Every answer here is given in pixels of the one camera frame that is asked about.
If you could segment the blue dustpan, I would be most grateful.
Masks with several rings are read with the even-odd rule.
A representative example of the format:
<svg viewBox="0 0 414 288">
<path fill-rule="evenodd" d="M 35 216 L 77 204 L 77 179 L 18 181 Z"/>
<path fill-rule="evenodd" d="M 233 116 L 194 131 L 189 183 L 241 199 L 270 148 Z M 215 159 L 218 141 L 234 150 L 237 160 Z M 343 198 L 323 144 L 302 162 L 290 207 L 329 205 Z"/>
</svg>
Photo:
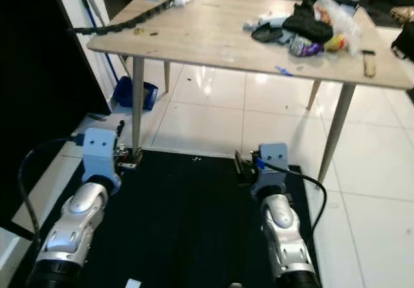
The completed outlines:
<svg viewBox="0 0 414 288">
<path fill-rule="evenodd" d="M 157 101 L 158 87 L 152 83 L 143 83 L 142 110 L 151 111 Z M 133 107 L 133 81 L 131 77 L 121 77 L 116 81 L 113 98 L 122 107 Z"/>
</svg>

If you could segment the black floor mat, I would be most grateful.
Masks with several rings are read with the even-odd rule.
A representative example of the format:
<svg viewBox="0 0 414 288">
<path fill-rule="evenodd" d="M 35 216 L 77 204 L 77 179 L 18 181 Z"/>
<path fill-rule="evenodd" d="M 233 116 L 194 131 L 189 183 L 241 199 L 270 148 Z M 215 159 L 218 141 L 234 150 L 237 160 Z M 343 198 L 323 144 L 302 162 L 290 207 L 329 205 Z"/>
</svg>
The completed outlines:
<svg viewBox="0 0 414 288">
<path fill-rule="evenodd" d="M 308 271 L 274 275 L 231 159 L 145 151 L 103 212 L 85 264 L 54 288 L 322 288 Z"/>
</svg>

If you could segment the black cabinet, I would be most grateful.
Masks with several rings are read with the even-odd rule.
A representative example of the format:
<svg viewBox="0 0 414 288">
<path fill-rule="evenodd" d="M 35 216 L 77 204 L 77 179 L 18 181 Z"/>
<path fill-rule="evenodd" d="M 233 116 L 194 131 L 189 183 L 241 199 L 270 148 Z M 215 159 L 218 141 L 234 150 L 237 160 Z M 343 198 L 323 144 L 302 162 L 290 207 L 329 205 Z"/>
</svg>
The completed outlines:
<svg viewBox="0 0 414 288">
<path fill-rule="evenodd" d="M 0 90 L 0 222 L 21 206 L 17 171 L 27 181 L 42 172 L 54 146 L 39 144 L 70 135 L 88 113 L 109 113 L 61 0 L 2 1 Z"/>
</svg>

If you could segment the black plastic lid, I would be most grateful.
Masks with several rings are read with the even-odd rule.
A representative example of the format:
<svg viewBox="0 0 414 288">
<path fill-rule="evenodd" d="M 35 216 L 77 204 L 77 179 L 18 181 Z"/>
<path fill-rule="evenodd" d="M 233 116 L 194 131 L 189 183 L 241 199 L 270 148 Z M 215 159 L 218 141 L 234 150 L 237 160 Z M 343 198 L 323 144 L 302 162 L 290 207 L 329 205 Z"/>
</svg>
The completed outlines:
<svg viewBox="0 0 414 288">
<path fill-rule="evenodd" d="M 272 27 L 269 23 L 260 25 L 251 33 L 251 38 L 261 43 L 275 43 L 283 36 L 281 28 Z"/>
</svg>

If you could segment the purple snack wrapper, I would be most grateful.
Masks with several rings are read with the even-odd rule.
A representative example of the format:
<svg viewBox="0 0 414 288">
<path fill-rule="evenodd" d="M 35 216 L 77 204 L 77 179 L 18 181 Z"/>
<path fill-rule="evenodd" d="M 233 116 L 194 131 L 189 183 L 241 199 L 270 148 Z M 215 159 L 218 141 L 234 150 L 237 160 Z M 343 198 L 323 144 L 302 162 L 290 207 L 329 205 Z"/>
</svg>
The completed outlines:
<svg viewBox="0 0 414 288">
<path fill-rule="evenodd" d="M 288 43 L 289 54 L 299 58 L 316 56 L 324 50 L 322 43 L 310 41 L 302 36 L 294 36 Z"/>
</svg>

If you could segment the light wooden table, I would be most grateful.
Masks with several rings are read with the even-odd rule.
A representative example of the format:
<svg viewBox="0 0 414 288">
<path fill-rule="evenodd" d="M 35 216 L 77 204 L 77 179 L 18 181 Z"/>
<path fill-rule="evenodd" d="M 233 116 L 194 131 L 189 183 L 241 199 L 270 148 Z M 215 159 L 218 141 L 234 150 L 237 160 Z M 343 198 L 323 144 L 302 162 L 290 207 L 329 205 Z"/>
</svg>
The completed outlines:
<svg viewBox="0 0 414 288">
<path fill-rule="evenodd" d="M 319 177 L 325 178 L 343 130 L 350 102 L 358 85 L 408 90 L 414 81 L 385 45 L 364 9 L 354 18 L 362 27 L 361 45 L 375 52 L 376 73 L 367 77 L 361 55 L 297 58 L 286 49 L 254 41 L 243 22 L 265 11 L 292 10 L 292 0 L 193 0 L 175 8 L 169 0 L 132 0 L 114 19 L 122 30 L 96 34 L 87 47 L 96 52 L 133 58 L 133 80 L 143 79 L 145 58 L 244 72 L 281 74 L 311 79 L 314 89 L 322 81 L 341 83 L 331 128 L 323 149 Z"/>
</svg>

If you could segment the white blue packaging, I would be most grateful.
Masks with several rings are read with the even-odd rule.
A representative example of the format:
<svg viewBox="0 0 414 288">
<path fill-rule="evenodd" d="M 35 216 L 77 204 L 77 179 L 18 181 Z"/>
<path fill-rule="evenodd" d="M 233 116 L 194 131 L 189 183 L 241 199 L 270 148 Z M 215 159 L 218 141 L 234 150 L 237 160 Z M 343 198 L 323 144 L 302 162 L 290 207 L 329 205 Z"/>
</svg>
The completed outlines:
<svg viewBox="0 0 414 288">
<path fill-rule="evenodd" d="M 272 28 L 281 28 L 289 16 L 289 14 L 284 12 L 275 13 L 269 11 L 269 13 L 258 16 L 254 21 L 246 21 L 243 25 L 243 30 L 245 32 L 252 32 L 259 27 L 263 27 L 263 25 L 269 25 Z"/>
</svg>

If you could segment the yellow snack wrapper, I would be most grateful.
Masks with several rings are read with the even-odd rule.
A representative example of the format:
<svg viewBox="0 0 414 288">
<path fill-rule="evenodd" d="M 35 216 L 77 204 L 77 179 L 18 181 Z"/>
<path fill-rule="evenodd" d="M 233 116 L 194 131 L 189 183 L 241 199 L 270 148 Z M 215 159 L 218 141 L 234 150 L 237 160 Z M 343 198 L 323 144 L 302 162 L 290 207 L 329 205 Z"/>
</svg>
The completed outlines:
<svg viewBox="0 0 414 288">
<path fill-rule="evenodd" d="M 323 45 L 323 48 L 329 52 L 337 52 L 346 49 L 348 46 L 348 39 L 345 34 L 337 34 L 333 36 L 328 42 Z"/>
</svg>

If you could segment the clear plastic bag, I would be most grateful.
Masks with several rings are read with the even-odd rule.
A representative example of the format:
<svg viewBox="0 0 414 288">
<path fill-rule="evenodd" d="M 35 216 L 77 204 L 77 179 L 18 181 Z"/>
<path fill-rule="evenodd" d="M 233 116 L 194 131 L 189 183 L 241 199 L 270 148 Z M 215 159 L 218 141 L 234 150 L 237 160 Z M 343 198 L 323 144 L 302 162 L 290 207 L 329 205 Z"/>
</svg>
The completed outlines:
<svg viewBox="0 0 414 288">
<path fill-rule="evenodd" d="M 363 28 L 354 18 L 356 10 L 348 10 L 335 0 L 316 0 L 314 7 L 322 8 L 327 13 L 334 33 L 345 37 L 346 51 L 352 56 L 358 56 L 362 49 Z"/>
</svg>

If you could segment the black chair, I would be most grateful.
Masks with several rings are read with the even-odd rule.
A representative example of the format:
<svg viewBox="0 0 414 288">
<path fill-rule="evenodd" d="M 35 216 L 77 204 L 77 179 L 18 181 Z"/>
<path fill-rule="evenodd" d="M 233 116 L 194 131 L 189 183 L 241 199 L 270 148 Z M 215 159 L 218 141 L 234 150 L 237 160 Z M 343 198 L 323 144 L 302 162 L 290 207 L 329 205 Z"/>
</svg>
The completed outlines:
<svg viewBox="0 0 414 288">
<path fill-rule="evenodd" d="M 414 22 L 403 25 L 399 36 L 391 42 L 390 49 L 400 60 L 414 62 Z"/>
</svg>

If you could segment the woven basket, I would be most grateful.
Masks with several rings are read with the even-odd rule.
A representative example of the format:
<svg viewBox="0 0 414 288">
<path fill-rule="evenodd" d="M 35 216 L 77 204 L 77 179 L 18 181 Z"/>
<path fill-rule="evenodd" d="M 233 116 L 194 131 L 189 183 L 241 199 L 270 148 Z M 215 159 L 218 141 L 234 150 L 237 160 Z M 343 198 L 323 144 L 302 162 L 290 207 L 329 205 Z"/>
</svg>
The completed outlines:
<svg viewBox="0 0 414 288">
<path fill-rule="evenodd" d="M 391 8 L 389 15 L 394 21 L 404 27 L 405 24 L 414 22 L 414 6 L 396 6 Z"/>
</svg>

